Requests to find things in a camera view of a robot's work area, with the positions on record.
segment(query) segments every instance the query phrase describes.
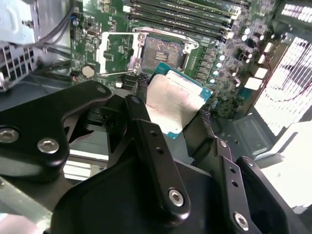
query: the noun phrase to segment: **gray metal panel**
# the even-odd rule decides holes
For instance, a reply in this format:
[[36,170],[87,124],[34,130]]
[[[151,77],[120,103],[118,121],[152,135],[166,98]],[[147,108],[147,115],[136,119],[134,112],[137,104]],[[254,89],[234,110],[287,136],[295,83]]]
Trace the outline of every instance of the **gray metal panel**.
[[248,156],[255,157],[272,148],[273,145],[253,115],[234,121],[233,126]]

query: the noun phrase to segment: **silver screw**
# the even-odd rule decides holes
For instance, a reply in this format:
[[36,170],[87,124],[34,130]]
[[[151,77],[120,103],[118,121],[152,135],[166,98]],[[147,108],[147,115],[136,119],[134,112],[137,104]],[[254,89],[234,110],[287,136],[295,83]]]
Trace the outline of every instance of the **silver screw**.
[[101,93],[104,93],[104,94],[106,93],[106,90],[102,87],[98,87],[97,90]]
[[54,154],[59,150],[59,144],[52,138],[44,138],[37,144],[38,149],[46,154]]
[[251,167],[254,166],[254,164],[253,164],[249,159],[246,159],[246,162],[247,162],[247,164],[248,164],[249,166],[251,166]]
[[220,143],[224,148],[226,148],[226,143],[224,141],[221,140]]
[[20,134],[12,128],[0,129],[0,142],[1,143],[12,143],[19,138]]
[[240,213],[234,212],[234,219],[241,229],[243,229],[244,231],[249,230],[249,225],[248,225],[247,220]]
[[79,25],[79,20],[78,19],[74,19],[73,20],[73,25],[77,27]]
[[183,199],[182,194],[178,190],[175,190],[175,189],[171,189],[169,191],[169,199],[176,206],[182,206],[184,203],[184,199]]
[[138,38],[139,38],[140,40],[144,40],[144,39],[145,39],[145,35],[144,35],[144,34],[139,34],[139,35],[138,35]]

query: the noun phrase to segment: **black bracket arm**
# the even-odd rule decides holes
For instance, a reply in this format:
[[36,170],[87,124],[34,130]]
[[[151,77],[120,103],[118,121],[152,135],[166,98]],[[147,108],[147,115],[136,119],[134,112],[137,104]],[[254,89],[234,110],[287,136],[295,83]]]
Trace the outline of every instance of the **black bracket arm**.
[[62,171],[68,139],[82,112],[105,104],[111,91],[89,81],[0,112],[0,172],[49,181]]

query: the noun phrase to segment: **ram slot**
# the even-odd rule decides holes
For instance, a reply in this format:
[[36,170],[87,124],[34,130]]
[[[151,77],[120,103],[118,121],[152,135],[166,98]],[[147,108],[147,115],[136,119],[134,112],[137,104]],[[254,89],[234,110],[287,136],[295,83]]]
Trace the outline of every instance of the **ram slot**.
[[201,27],[203,29],[211,30],[211,31],[213,31],[215,33],[221,33],[222,34],[221,30],[225,30],[224,27],[222,27],[222,28],[219,27],[218,28],[218,27],[215,27],[213,25],[206,25],[206,24],[203,24],[203,23],[200,23],[200,22],[194,22],[192,20],[182,19],[182,18],[179,18],[177,16],[171,16],[170,14],[166,14],[165,12],[161,12],[161,11],[159,11],[157,9],[147,10],[147,9],[138,8],[136,10],[136,12],[139,13],[139,14],[142,14],[142,15],[151,15],[151,14],[153,14],[154,16],[159,16],[160,18],[167,19],[167,20],[172,20],[172,21],[177,22],[177,23],[183,23],[183,24],[187,24],[187,25],[191,25],[192,24],[194,26]]
[[159,27],[168,27],[171,30],[178,30],[178,31],[182,31],[186,34],[192,34],[194,36],[202,36],[202,37],[207,37],[207,38],[211,38],[211,39],[220,39],[222,37],[222,34],[216,34],[214,32],[209,32],[208,30],[202,30],[199,28],[193,29],[193,27],[187,27],[184,25],[177,25],[174,24],[172,22],[168,22],[166,20],[159,20],[159,19],[154,19],[151,16],[143,16],[143,15],[139,15],[139,14],[132,14],[131,17],[134,20],[137,20],[138,22],[146,22],[149,24],[154,24],[154,25],[159,25]]
[[209,17],[200,17],[200,16],[194,16],[193,14],[185,13],[182,11],[177,11],[175,9],[166,9],[163,6],[153,6],[154,3],[139,3],[135,4],[134,7],[136,11],[143,11],[143,10],[148,10],[152,11],[152,14],[154,12],[160,12],[165,15],[169,15],[171,17],[176,17],[177,19],[181,20],[190,20],[194,23],[200,24],[200,25],[208,25],[211,27],[217,27],[217,28],[224,28],[224,25],[227,25],[228,23],[226,21],[221,21],[218,19],[213,19]]
[[148,6],[154,6],[157,8],[161,8],[164,10],[168,10],[168,11],[173,11],[176,12],[178,14],[184,14],[187,16],[192,16],[192,17],[197,17],[199,19],[202,20],[209,20],[209,21],[213,21],[216,23],[223,23],[223,22],[227,22],[229,23],[231,21],[230,16],[228,15],[222,15],[222,12],[216,13],[216,9],[213,12],[210,11],[204,11],[204,10],[200,10],[200,9],[189,9],[189,7],[187,6],[183,6],[183,5],[179,5],[179,4],[168,4],[167,2],[154,2],[154,1],[150,1],[150,0],[135,0],[134,1],[135,4],[140,4],[140,5],[148,5]]
[[[162,0],[165,2],[170,2],[170,3],[176,3],[176,0]],[[205,4],[207,6],[203,6],[201,4],[196,4],[196,3],[191,3],[189,1],[180,1],[179,5],[187,5],[189,8],[195,8],[195,7],[203,7],[203,8],[216,8],[219,9],[220,11],[227,11],[229,10],[229,3],[232,6],[242,6],[244,8],[249,8],[250,2],[248,1],[243,1],[243,0],[206,0]]]

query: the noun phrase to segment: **motherboard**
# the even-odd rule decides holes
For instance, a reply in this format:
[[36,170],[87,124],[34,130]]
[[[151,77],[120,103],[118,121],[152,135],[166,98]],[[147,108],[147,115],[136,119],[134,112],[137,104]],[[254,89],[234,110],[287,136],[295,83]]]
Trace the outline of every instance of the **motherboard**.
[[71,24],[73,83],[131,91],[159,63],[214,92],[211,110],[231,118],[264,76],[259,50],[273,38],[275,0],[77,0]]

